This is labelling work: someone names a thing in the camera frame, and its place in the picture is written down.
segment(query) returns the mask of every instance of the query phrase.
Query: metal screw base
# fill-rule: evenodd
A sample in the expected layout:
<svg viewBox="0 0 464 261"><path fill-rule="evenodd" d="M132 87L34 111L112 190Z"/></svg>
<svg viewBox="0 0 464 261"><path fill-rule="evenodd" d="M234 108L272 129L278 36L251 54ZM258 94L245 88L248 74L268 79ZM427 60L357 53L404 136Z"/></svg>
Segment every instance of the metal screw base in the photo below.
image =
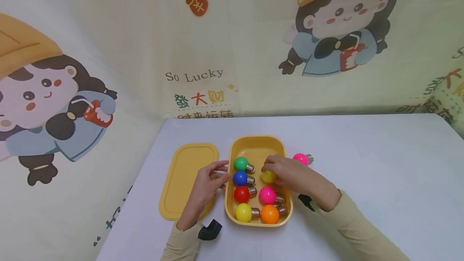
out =
<svg viewBox="0 0 464 261"><path fill-rule="evenodd" d="M245 168L245 172L247 173L254 173L255 172L255 167L252 166L251 164L248 164Z"/></svg>
<svg viewBox="0 0 464 261"><path fill-rule="evenodd" d="M258 208L251 208L251 219L259 219L261 213Z"/></svg>
<svg viewBox="0 0 464 261"><path fill-rule="evenodd" d="M276 209L279 211L279 216L287 215L287 209L284 206L278 206Z"/></svg>
<svg viewBox="0 0 464 261"><path fill-rule="evenodd" d="M250 192L250 197L254 197L258 194L258 190L253 186L249 187L248 191Z"/></svg>
<svg viewBox="0 0 464 261"><path fill-rule="evenodd" d="M246 179L246 184L249 184L249 185L255 185L255 178L253 176L248 176L248 178Z"/></svg>
<svg viewBox="0 0 464 261"><path fill-rule="evenodd" d="M308 157L309 164L314 162L314 157L311 154L306 154L306 156Z"/></svg>
<svg viewBox="0 0 464 261"><path fill-rule="evenodd" d="M281 194L277 194L275 197L275 203L284 203L285 202L285 197Z"/></svg>

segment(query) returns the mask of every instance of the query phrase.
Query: red lucky bag icon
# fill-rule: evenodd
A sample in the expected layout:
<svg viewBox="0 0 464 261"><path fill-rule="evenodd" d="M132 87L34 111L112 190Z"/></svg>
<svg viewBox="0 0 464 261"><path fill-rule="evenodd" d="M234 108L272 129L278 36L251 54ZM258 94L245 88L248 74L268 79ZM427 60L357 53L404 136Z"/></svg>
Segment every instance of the red lucky bag icon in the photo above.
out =
<svg viewBox="0 0 464 261"><path fill-rule="evenodd" d="M84 119L101 127L108 127L113 121L113 114L105 114L100 108L100 101L92 101L84 112Z"/></svg>
<svg viewBox="0 0 464 261"><path fill-rule="evenodd" d="M205 15L208 10L208 0L186 0L187 5L189 5L192 13L198 17Z"/></svg>
<svg viewBox="0 0 464 261"><path fill-rule="evenodd" d="M350 71L354 68L356 68L358 65L354 62L356 59L356 55L363 50L366 45L363 44L362 42L360 43L360 37L351 34L350 36L353 36L357 39L356 45L354 47L347 48L346 50L342 51L340 54L340 71L341 72L346 72Z"/></svg>

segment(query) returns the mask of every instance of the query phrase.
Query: yellow plastic container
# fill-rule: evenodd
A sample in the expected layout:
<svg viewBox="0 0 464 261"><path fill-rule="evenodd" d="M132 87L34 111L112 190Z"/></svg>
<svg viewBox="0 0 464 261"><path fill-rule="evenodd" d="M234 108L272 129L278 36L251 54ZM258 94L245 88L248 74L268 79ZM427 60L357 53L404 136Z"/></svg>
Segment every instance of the yellow plastic container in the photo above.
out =
<svg viewBox="0 0 464 261"><path fill-rule="evenodd" d="M251 226L251 227L264 227L264 228L275 228L285 224L293 213L293 200L291 198L290 190L276 185L269 185L261 179L261 169L264 165L264 161L268 155L280 154L285 156L285 147L283 143L273 136L244 136L241 137L232 144L230 150L229 169L231 173L231 179L226 185L226 198L224 200L224 206L226 213L229 218L239 225ZM235 191L235 184L233 183L232 177L235 173L234 161L238 157L245 157L250 164L255 167L255 172L250 174L256 179L255 187L258 190L258 194L255 197L251 197L248 201L248 205L252 208L258 208L260 211L263 208L263 204L259 201L259 192L265 186L271 186L275 191L284 195L285 203L283 206L287 208L287 216L279 219L277 224L264 224L261 219L251 220L250 222L240 222L235 218L235 209L238 206L238 202L234 199L233 193Z"/></svg>
<svg viewBox="0 0 464 261"><path fill-rule="evenodd" d="M198 170L217 161L218 158L219 151L211 143L191 143L177 149L158 203L159 213L163 218L171 221L180 218L189 199ZM213 204L214 198L207 204L199 217L200 219L209 213Z"/></svg>

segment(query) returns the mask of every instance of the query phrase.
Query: cartoon girl's face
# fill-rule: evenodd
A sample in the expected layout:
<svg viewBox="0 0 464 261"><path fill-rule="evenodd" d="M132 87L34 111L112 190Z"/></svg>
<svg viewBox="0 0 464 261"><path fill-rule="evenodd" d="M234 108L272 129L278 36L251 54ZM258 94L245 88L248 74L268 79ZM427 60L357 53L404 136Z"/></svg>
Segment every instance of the cartoon girl's face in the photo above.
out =
<svg viewBox="0 0 464 261"><path fill-rule="evenodd" d="M332 0L314 16L307 16L303 26L313 29L313 35L319 39L346 35L366 28L387 4L388 0Z"/></svg>
<svg viewBox="0 0 464 261"><path fill-rule="evenodd" d="M16 125L31 129L41 126L57 114L78 90L76 68L39 69L24 67L33 77L26 81L10 77L0 81L0 131L12 130Z"/></svg>

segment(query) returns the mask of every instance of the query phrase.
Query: sleeve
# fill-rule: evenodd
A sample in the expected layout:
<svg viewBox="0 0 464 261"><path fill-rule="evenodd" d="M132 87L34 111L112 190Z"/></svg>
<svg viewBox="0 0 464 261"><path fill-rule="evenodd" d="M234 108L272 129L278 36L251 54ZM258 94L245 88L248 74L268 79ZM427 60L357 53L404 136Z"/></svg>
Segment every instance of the sleeve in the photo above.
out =
<svg viewBox="0 0 464 261"><path fill-rule="evenodd" d="M23 130L6 139L6 149L10 155L42 155L56 148L53 138L43 128L40 133Z"/></svg>
<svg viewBox="0 0 464 261"><path fill-rule="evenodd" d="M113 114L116 109L116 101L105 93L95 91L80 91L78 95L85 97L89 102L98 100L100 108L105 114Z"/></svg>
<svg viewBox="0 0 464 261"><path fill-rule="evenodd" d="M175 222L159 261L193 261L200 244L198 233L202 227L198 222L187 231L180 231Z"/></svg>
<svg viewBox="0 0 464 261"><path fill-rule="evenodd" d="M361 30L361 42L366 45L363 50L356 56L354 62L357 65L364 65L375 57L377 54L377 42L372 33L367 29Z"/></svg>
<svg viewBox="0 0 464 261"><path fill-rule="evenodd" d="M348 241L351 248L364 261L406 261L409 260L401 250L379 231L360 212L351 198L341 191L337 206L326 212L311 201L312 207L327 219Z"/></svg>
<svg viewBox="0 0 464 261"><path fill-rule="evenodd" d="M316 43L312 35L299 32L292 41L292 47L302 60L308 60L314 54Z"/></svg>

